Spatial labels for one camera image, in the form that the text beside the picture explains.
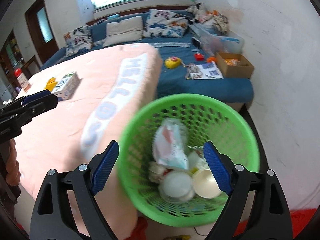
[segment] blue sofa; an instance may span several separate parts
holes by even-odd
[[[180,14],[191,16],[186,11],[174,11]],[[122,16],[116,19],[107,20],[97,25],[90,26],[92,33],[92,39],[95,46],[90,50],[102,49],[101,40],[107,36],[106,24],[109,22],[119,22],[124,19],[128,19],[133,16],[142,16],[145,23],[147,19],[147,13],[139,13],[134,15]],[[158,42],[191,42],[192,34],[187,32],[182,38],[143,38],[141,41],[130,42],[130,43],[158,43]],[[185,64],[201,62],[196,61],[194,53],[191,51],[196,49],[193,45],[190,47],[161,47],[158,48],[159,53],[163,60],[168,57],[177,56],[183,60]],[[55,65],[57,62],[70,60],[79,55],[85,54],[80,53],[70,57],[65,57],[66,48],[62,48],[57,51],[42,67],[41,70],[49,68]],[[167,69],[164,65],[162,66],[162,72],[159,78],[157,94],[158,97],[164,97],[167,95],[180,94],[180,93],[194,93],[209,96],[218,99],[224,103],[231,103],[235,109],[239,110],[243,103],[248,103],[253,99],[253,88],[251,81],[246,78],[224,78],[216,80],[186,80],[186,68],[179,66],[175,69]]]

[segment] small box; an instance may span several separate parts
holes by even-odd
[[[241,54],[218,52],[216,54],[217,67],[220,69],[223,77],[251,78],[254,66]],[[238,65],[228,65],[225,59],[237,59]]]
[[[76,72],[71,72],[63,76],[58,84],[52,90],[52,94],[61,100],[67,100],[74,93],[80,83],[80,79]]]

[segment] red toy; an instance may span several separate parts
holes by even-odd
[[[200,54],[199,52],[195,53],[194,56],[197,61],[204,60],[204,55]]]

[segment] pillow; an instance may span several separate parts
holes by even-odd
[[[90,50],[93,46],[88,25],[77,28],[63,35],[66,44],[66,57]]]
[[[188,20],[179,13],[150,9],[143,36],[146,38],[183,37],[188,28]]]
[[[107,24],[107,37],[103,47],[142,39],[143,22],[141,16]]]

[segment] tissue package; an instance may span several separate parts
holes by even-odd
[[[187,140],[187,128],[179,119],[164,119],[153,141],[152,155],[155,161],[169,169],[188,170],[185,154]]]
[[[51,93],[56,95],[59,101],[67,100],[77,89],[79,83],[80,79],[77,75],[77,72],[68,73],[63,76]]]

